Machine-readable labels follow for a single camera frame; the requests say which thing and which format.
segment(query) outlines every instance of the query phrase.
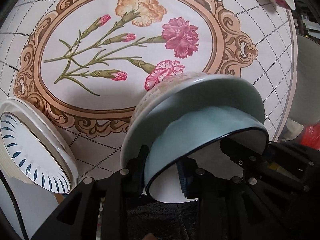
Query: red plastic bag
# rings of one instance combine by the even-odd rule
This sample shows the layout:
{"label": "red plastic bag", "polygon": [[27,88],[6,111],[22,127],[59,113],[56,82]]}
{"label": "red plastic bag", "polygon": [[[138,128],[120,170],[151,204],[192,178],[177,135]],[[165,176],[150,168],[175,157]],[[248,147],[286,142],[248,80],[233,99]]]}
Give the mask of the red plastic bag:
{"label": "red plastic bag", "polygon": [[320,150],[320,123],[308,126],[300,143],[313,149]]}

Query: floral tablecloth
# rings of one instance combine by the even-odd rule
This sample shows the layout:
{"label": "floral tablecloth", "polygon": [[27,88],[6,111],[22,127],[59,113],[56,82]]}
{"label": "floral tablecloth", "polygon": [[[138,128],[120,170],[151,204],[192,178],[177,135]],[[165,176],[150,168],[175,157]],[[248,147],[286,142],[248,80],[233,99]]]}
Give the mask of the floral tablecloth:
{"label": "floral tablecloth", "polygon": [[19,0],[0,29],[0,100],[33,103],[81,177],[101,179],[120,168],[139,100],[177,73],[251,82],[276,140],[295,90],[296,46],[291,12],[269,0]]}

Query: metal bolt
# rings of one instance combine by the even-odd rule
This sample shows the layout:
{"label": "metal bolt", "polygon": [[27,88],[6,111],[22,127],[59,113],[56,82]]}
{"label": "metal bolt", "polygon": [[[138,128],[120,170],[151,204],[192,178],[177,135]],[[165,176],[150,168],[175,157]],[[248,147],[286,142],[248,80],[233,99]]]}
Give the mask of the metal bolt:
{"label": "metal bolt", "polygon": [[251,177],[251,178],[248,179],[248,182],[249,182],[250,185],[255,185],[257,183],[257,179]]}
{"label": "metal bolt", "polygon": [[205,170],[204,169],[196,169],[196,174],[198,175],[203,175],[205,173]]}
{"label": "metal bolt", "polygon": [[84,183],[84,184],[90,184],[91,182],[93,182],[93,178],[91,178],[91,177],[86,177],[86,178],[84,178],[84,180],[83,180],[83,183]]}
{"label": "metal bolt", "polygon": [[129,174],[129,170],[128,169],[122,169],[122,170],[120,170],[120,174],[121,175],[127,175],[127,174]]}
{"label": "metal bolt", "polygon": [[234,182],[234,183],[236,183],[236,184],[239,184],[239,183],[241,183],[241,178],[239,178],[238,176],[234,176],[234,177],[232,177],[232,181]]}

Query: red flower print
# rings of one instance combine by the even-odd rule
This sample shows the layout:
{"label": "red flower print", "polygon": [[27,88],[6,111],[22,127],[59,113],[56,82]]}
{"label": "red flower print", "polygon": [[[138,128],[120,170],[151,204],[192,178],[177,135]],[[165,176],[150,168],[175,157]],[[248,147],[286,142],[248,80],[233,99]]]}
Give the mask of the red flower print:
{"label": "red flower print", "polygon": [[175,57],[185,58],[191,56],[194,51],[198,51],[197,43],[198,27],[190,25],[182,17],[170,19],[168,23],[162,25],[162,37],[166,40],[165,48],[173,49]]}
{"label": "red flower print", "polygon": [[112,73],[112,75],[114,76],[114,78],[111,78],[111,79],[114,80],[114,81],[120,81],[120,80],[124,81],[124,80],[127,79],[127,76],[128,76],[128,74],[126,72],[123,72],[123,71]]}
{"label": "red flower print", "polygon": [[133,33],[128,33],[126,36],[123,37],[122,41],[127,42],[135,39],[136,39],[136,35],[134,35]]}
{"label": "red flower print", "polygon": [[150,73],[144,83],[145,90],[149,91],[156,84],[168,77],[183,73],[185,66],[181,65],[178,60],[164,60],[157,64],[154,71]]}
{"label": "red flower print", "polygon": [[99,25],[99,27],[101,27],[101,26],[105,25],[107,23],[107,21],[110,20],[110,19],[111,19],[111,16],[106,14],[105,16],[102,16],[99,19],[97,24]]}
{"label": "red flower print", "polygon": [[285,0],[276,0],[276,4],[288,10],[291,10],[290,6],[287,4]]}

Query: ornate brown frame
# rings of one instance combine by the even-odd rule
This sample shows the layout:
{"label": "ornate brown frame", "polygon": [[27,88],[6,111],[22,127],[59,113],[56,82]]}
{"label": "ornate brown frame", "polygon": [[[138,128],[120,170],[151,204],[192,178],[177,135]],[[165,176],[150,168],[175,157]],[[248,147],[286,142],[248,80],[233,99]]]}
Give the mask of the ornate brown frame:
{"label": "ornate brown frame", "polygon": [[[40,75],[42,53],[55,27],[72,11],[90,1],[60,0],[56,9],[40,20],[22,51],[21,69],[16,76],[13,93],[33,103],[56,125],[62,128],[74,125],[80,132],[94,138],[97,135],[107,136],[111,132],[127,132],[135,107],[102,111],[70,106],[50,93]],[[218,0],[179,1],[197,11],[212,32],[212,55],[203,71],[241,76],[241,68],[249,66],[256,59],[258,51],[249,36],[240,30],[236,15],[225,9],[222,1]]]}

